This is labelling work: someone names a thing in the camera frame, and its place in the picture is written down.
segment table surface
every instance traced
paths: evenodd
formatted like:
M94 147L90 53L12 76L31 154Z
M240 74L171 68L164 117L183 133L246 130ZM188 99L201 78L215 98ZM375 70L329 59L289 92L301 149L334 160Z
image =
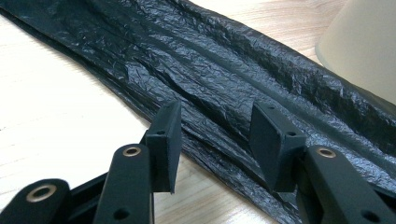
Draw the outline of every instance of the table surface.
M314 46L346 0L193 0L318 61ZM0 211L23 187L70 188L104 173L149 124L79 64L0 17ZM176 194L155 195L157 223L276 223L181 156Z

